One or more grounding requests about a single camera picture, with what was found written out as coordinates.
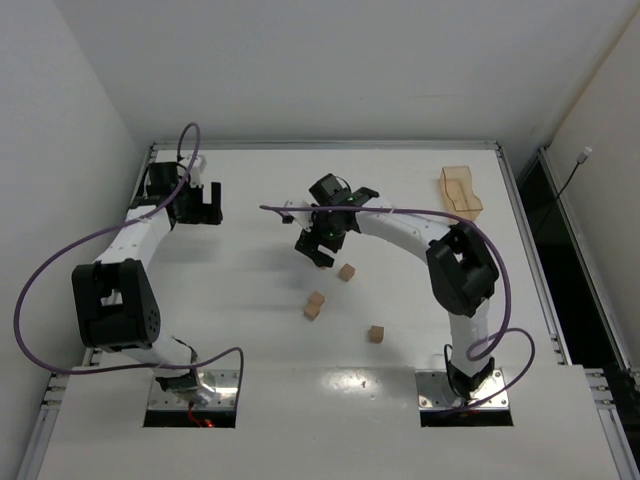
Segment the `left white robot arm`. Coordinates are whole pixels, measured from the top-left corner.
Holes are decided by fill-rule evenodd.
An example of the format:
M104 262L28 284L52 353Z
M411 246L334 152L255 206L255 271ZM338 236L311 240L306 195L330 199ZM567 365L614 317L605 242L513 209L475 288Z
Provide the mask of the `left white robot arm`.
M204 185L206 159L148 165L126 213L127 226L91 264L71 275L83 344L147 364L160 388L190 405L215 397L215 381L197 368L198 355L163 331L146 269L161 240L178 224L218 225L221 186Z

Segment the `wooden cube number five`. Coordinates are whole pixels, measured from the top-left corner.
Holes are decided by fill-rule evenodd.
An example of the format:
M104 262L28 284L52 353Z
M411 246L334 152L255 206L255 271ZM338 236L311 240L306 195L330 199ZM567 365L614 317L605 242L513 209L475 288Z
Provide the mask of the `wooden cube number five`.
M344 282L349 282L355 275L356 270L350 264L344 264L339 270L338 276Z

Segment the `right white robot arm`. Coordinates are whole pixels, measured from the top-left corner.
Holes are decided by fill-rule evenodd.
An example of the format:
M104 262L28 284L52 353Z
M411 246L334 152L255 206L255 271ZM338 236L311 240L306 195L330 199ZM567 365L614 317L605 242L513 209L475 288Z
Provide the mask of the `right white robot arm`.
M465 223L394 213L391 202L377 191L368 187L353 191L332 174L317 181L309 192L314 202L287 202L296 211L285 216L302 227L295 249L316 266L333 265L334 259L320 249L338 252L349 232L385 240L426 264L433 295L449 315L449 383L457 396L469 400L494 367L489 355L480 360L467 355L472 345L483 350L488 343L490 298L499 278L481 237Z

